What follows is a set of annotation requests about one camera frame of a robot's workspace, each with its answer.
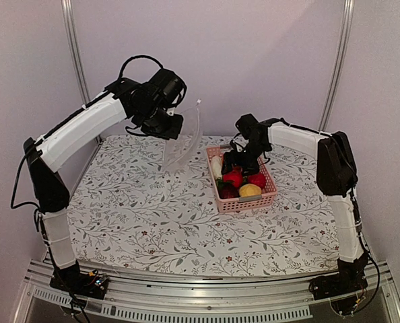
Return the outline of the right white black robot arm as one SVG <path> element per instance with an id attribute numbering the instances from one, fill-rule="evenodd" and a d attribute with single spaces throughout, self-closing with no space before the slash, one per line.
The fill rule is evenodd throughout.
<path id="1" fill-rule="evenodd" d="M 224 154 L 222 173 L 241 167 L 244 176 L 259 172 L 258 158 L 281 145 L 309 155 L 316 160 L 316 184 L 327 197 L 337 228 L 339 241 L 338 267 L 345 268 L 333 278 L 333 288 L 347 293 L 358 284 L 355 269 L 364 268 L 369 253 L 362 242 L 362 220 L 356 200 L 358 183 L 356 163 L 347 135 L 338 131 L 324 133 L 290 124 L 283 118 L 259 122 L 252 114 L 241 116 L 236 122 L 238 134 L 246 140 L 244 147 L 234 141 Z"/>

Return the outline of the clear zip top bag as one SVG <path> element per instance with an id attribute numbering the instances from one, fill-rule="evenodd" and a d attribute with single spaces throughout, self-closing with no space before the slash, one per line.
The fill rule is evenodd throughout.
<path id="1" fill-rule="evenodd" d="M 164 146 L 162 160 L 164 172 L 176 172 L 183 169 L 196 152 L 203 135 L 201 103 L 202 100 L 198 99 L 193 107 L 181 112 L 184 120 L 178 139 L 169 140 Z"/>

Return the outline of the pink perforated plastic basket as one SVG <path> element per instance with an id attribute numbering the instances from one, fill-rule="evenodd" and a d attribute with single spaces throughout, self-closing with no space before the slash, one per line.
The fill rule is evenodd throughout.
<path id="1" fill-rule="evenodd" d="M 258 163 L 260 166 L 260 173 L 265 176 L 265 188 L 262 190 L 262 194 L 255 196 L 244 196 L 230 199 L 221 199 L 218 186 L 216 184 L 215 178 L 213 177 L 213 172 L 211 168 L 211 159 L 218 155 L 222 157 L 224 151 L 222 150 L 223 146 L 209 146 L 206 150 L 207 156 L 207 165 L 209 168 L 209 174 L 211 178 L 211 182 L 213 185 L 213 192 L 215 195 L 216 204 L 218 207 L 218 211 L 220 213 L 228 213 L 234 211 L 241 211 L 247 209 L 255 209 L 260 207 L 266 207 L 272 204 L 275 196 L 277 195 L 277 188 L 275 186 L 275 181 L 271 176 L 269 170 L 263 164 L 262 157 L 258 158 Z"/>

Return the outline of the yellow lemon toy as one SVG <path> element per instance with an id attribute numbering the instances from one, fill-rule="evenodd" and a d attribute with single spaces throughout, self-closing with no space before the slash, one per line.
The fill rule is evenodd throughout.
<path id="1" fill-rule="evenodd" d="M 261 187 L 255 184 L 248 183 L 239 188 L 240 197 L 259 196 L 261 194 L 262 194 Z"/>

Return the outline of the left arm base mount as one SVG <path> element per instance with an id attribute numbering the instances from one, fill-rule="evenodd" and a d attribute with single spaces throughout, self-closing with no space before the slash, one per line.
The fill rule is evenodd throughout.
<path id="1" fill-rule="evenodd" d="M 72 266 L 65 269 L 55 269 L 50 286 L 74 295 L 103 300 L 108 289 L 108 276 L 97 270 L 82 273 L 79 268 Z"/>

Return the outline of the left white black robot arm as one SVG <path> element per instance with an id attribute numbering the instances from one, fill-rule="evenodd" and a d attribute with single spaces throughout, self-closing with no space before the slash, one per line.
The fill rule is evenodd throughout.
<path id="1" fill-rule="evenodd" d="M 130 120 L 132 129 L 146 137 L 178 138 L 184 118 L 174 109 L 184 100 L 187 85 L 175 72 L 157 65 L 157 72 L 143 83 L 119 73 L 91 102 L 46 134 L 24 142 L 21 163 L 28 166 L 36 197 L 32 205 L 41 214 L 38 226 L 60 269 L 58 280 L 70 292 L 80 291 L 85 279 L 73 268 L 76 258 L 67 222 L 70 194 L 59 170 L 92 139 L 123 120 Z"/>

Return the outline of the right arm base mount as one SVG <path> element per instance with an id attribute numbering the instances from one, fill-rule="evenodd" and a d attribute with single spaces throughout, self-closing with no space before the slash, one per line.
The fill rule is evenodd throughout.
<path id="1" fill-rule="evenodd" d="M 368 282 L 364 273 L 356 276 L 348 271 L 328 276 L 318 276 L 309 283 L 308 290 L 314 300 L 331 299 L 331 309 L 339 316 L 352 316 L 364 299 Z"/>

